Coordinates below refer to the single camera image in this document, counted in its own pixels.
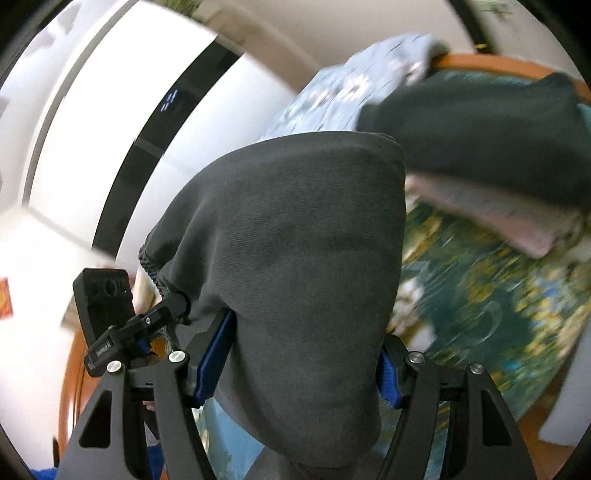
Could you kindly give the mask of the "folded pink garment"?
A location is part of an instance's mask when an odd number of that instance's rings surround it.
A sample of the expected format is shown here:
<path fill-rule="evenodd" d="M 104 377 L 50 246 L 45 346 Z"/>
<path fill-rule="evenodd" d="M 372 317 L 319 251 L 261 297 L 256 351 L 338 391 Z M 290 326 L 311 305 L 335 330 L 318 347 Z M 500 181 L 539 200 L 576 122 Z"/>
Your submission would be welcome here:
<path fill-rule="evenodd" d="M 406 192 L 413 199 L 472 221 L 533 259 L 568 250 L 586 233 L 586 216 L 576 209 L 490 186 L 412 174 L 406 180 Z"/>

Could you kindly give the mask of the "white black wardrobe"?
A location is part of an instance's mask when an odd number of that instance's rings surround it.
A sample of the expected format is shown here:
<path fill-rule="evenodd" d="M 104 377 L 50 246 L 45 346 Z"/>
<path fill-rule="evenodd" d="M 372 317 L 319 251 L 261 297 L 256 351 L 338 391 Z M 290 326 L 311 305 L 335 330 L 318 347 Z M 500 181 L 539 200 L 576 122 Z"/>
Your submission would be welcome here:
<path fill-rule="evenodd" d="M 173 197 L 294 90 L 152 1 L 70 1 L 1 90 L 1 272 L 134 268 Z"/>

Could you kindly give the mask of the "teal floral bed sheet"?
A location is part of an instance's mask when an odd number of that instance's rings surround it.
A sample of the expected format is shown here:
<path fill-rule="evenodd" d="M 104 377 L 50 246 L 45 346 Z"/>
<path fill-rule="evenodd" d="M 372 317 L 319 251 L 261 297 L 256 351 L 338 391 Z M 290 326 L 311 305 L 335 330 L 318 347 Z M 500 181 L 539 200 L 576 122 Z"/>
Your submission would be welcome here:
<path fill-rule="evenodd" d="M 540 341 L 552 352 L 551 325 L 579 323 L 590 300 L 575 284 L 558 252 L 533 259 L 472 221 L 413 199 L 405 167 L 406 221 L 399 286 L 386 334 L 431 334 L 428 349 L 444 362 L 464 366 L 496 355 L 518 364 Z M 263 479 L 276 453 L 252 437 L 215 401 L 205 410 L 211 457 L 223 479 Z"/>

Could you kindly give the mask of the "light blue floral duvet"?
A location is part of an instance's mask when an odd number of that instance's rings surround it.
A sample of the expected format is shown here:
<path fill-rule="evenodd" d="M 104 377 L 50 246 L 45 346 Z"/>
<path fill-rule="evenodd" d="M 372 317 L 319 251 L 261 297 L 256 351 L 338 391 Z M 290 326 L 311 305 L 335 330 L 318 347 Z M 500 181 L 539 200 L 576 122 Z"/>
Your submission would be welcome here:
<path fill-rule="evenodd" d="M 353 131 L 363 106 L 427 77 L 450 47 L 431 34 L 390 37 L 325 67 L 276 116 L 260 140 L 318 131 Z"/>

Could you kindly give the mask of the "folded dark green garment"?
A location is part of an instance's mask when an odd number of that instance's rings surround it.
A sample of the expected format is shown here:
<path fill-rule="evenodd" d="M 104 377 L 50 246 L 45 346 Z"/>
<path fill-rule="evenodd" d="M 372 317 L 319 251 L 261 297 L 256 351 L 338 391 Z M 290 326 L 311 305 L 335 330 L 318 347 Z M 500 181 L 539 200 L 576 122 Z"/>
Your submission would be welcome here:
<path fill-rule="evenodd" d="M 590 132 L 573 82 L 434 75 L 363 106 L 356 128 L 393 137 L 411 171 L 590 210 Z"/>

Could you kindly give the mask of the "dark grey sweatpants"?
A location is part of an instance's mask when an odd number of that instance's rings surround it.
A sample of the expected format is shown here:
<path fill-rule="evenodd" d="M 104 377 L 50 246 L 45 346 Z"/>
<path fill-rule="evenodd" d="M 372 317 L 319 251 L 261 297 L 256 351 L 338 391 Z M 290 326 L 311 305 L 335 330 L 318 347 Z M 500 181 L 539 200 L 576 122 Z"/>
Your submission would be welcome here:
<path fill-rule="evenodd" d="M 190 302 L 180 344 L 238 318 L 216 401 L 283 478 L 349 479 L 381 430 L 375 372 L 397 296 L 404 154 L 383 134 L 315 132 L 225 155 L 194 176 L 139 261 Z"/>

